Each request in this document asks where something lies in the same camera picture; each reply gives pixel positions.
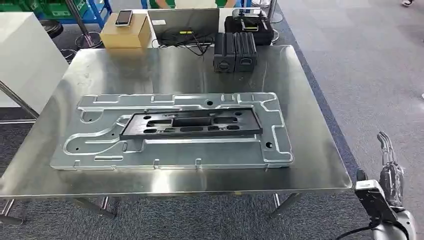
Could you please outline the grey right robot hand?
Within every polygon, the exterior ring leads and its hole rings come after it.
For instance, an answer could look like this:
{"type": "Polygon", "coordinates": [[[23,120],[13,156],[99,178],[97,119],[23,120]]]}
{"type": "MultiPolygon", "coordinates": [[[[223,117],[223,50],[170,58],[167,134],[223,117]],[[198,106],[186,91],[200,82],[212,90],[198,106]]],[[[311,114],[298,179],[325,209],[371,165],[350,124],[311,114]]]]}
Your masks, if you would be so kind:
{"type": "Polygon", "coordinates": [[[377,134],[377,139],[380,142],[383,165],[379,184],[389,206],[401,209],[404,207],[404,168],[397,161],[390,137],[385,132],[380,131],[377,134]]]}

